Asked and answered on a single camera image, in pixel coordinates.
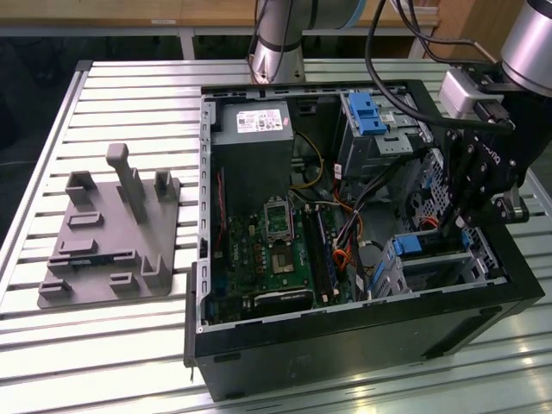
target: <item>power supply label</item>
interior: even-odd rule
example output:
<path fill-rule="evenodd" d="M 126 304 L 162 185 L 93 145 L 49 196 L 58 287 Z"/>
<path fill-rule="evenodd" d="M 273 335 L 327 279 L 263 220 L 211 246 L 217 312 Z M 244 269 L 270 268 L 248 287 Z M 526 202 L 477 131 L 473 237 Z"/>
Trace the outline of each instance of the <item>power supply label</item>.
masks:
<path fill-rule="evenodd" d="M 279 110 L 244 110 L 236 118 L 238 134 L 284 129 Z"/>

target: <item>open computer tower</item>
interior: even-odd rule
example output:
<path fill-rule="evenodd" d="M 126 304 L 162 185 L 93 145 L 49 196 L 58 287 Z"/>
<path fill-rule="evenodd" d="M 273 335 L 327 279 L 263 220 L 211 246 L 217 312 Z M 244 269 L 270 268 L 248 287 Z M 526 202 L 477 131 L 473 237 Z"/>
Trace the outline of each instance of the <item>open computer tower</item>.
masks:
<path fill-rule="evenodd" d="M 388 87 L 439 115 L 422 82 Z M 445 131 L 371 84 L 204 88 L 200 114 L 185 365 L 215 401 L 452 354 L 543 296 L 504 225 L 439 241 Z M 337 202 L 409 154 L 358 213 L 356 268 L 340 265 Z"/>

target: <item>motherboard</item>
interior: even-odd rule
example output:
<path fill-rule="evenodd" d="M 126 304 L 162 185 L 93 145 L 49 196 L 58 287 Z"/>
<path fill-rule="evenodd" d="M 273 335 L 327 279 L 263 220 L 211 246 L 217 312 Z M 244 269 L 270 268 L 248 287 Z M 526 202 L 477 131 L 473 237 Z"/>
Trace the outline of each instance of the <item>motherboard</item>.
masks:
<path fill-rule="evenodd" d="M 271 200 L 248 216 L 231 216 L 226 267 L 217 274 L 210 301 L 213 323 L 322 308 L 351 300 L 347 274 L 331 258 L 335 212 Z"/>

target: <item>expansion slot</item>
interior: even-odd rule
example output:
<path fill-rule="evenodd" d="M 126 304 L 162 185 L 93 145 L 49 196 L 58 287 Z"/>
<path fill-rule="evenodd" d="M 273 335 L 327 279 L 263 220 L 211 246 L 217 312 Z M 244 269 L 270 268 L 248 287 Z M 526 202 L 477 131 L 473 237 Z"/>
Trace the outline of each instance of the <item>expansion slot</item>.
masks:
<path fill-rule="evenodd" d="M 320 234 L 317 212 L 302 211 L 301 215 L 307 254 L 309 255 L 310 272 L 317 294 L 320 295 L 322 302 L 326 303 L 329 298 L 333 298 L 334 289 L 323 254 L 324 244 Z"/>

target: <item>red wire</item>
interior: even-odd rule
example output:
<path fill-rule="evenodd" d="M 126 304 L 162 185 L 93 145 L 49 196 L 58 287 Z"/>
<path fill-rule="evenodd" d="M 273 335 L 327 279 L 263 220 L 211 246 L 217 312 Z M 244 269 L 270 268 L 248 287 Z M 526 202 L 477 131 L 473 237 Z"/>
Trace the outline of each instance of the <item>red wire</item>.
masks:
<path fill-rule="evenodd" d="M 218 205 L 221 209 L 221 230 L 218 233 L 218 239 L 216 239 L 216 250 L 218 250 L 221 245 L 221 239 L 223 238 L 223 231 L 225 228 L 223 212 L 223 183 L 221 181 L 221 173 L 216 175 L 216 180 L 218 181 Z"/>
<path fill-rule="evenodd" d="M 422 224 L 429 223 L 433 227 L 439 227 L 439 222 L 433 217 L 426 217 L 422 220 Z"/>

